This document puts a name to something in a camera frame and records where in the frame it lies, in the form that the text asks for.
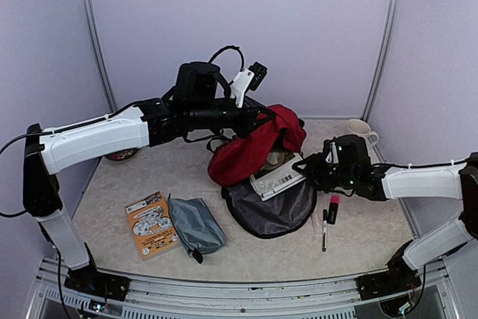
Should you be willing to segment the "white notebook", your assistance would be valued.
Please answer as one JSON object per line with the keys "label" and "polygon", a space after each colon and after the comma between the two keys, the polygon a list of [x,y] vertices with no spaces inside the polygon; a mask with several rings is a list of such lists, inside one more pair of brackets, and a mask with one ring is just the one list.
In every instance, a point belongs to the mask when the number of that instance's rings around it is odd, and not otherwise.
{"label": "white notebook", "polygon": [[271,199],[305,179],[292,169],[292,164],[300,160],[301,154],[286,149],[274,149],[268,154],[259,171],[249,177],[252,188],[262,201]]}

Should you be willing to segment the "red backpack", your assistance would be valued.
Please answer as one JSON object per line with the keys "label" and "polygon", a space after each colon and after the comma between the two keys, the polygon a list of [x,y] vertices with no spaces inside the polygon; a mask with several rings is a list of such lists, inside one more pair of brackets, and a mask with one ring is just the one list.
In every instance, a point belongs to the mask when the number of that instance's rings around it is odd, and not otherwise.
{"label": "red backpack", "polygon": [[222,114],[221,127],[235,136],[221,137],[208,164],[208,175],[238,224],[260,239],[295,232],[311,216],[317,196],[293,169],[302,160],[304,122],[283,105],[243,106]]}

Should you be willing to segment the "grey pencil pouch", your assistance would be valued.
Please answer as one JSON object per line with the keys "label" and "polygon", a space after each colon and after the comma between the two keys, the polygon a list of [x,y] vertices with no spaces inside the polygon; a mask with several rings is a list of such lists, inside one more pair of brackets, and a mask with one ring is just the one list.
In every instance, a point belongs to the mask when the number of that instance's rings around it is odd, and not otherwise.
{"label": "grey pencil pouch", "polygon": [[205,255],[215,253],[226,244],[226,235],[203,198],[169,197],[167,204],[183,247],[198,264],[204,262]]}

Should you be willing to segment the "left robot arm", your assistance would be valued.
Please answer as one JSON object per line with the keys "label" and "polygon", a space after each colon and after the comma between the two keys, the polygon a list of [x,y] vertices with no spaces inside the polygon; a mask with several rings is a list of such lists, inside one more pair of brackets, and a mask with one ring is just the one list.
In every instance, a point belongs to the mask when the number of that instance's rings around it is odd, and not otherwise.
{"label": "left robot arm", "polygon": [[196,129],[246,137],[274,113],[246,96],[267,68],[254,63],[227,81],[210,62],[179,67],[175,85],[161,98],[133,102],[103,117],[59,128],[28,127],[23,162],[23,206],[68,267],[65,286],[81,293],[124,300],[130,280],[99,271],[59,195],[57,173],[72,165],[127,149],[186,138]]}

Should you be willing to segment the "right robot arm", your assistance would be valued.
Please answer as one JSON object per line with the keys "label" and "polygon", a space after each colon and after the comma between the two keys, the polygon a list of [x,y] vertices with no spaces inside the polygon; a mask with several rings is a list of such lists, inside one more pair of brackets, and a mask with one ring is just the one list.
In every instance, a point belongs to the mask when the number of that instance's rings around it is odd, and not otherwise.
{"label": "right robot arm", "polygon": [[431,261],[477,239],[477,154],[443,164],[372,163],[364,138],[348,134],[325,140],[323,150],[293,164],[293,169],[324,193],[351,191],[370,201],[450,198],[462,211],[435,230],[402,246],[388,262],[382,286],[397,292]]}

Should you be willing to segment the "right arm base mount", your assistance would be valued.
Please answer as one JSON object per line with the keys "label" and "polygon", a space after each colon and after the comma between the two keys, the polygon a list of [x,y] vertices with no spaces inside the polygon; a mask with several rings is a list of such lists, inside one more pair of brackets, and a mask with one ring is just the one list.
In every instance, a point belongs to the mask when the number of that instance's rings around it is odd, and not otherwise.
{"label": "right arm base mount", "polygon": [[356,283],[361,300],[386,297],[422,285],[420,277],[415,273],[393,276],[388,271],[359,276]]}

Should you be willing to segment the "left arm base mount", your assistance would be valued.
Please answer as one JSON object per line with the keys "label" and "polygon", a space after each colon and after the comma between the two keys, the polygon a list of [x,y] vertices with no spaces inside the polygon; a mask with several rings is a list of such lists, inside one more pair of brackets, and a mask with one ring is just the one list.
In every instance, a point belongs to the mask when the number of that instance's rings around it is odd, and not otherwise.
{"label": "left arm base mount", "polygon": [[69,271],[64,286],[83,294],[102,297],[106,300],[123,302],[130,285],[130,279],[100,271]]}

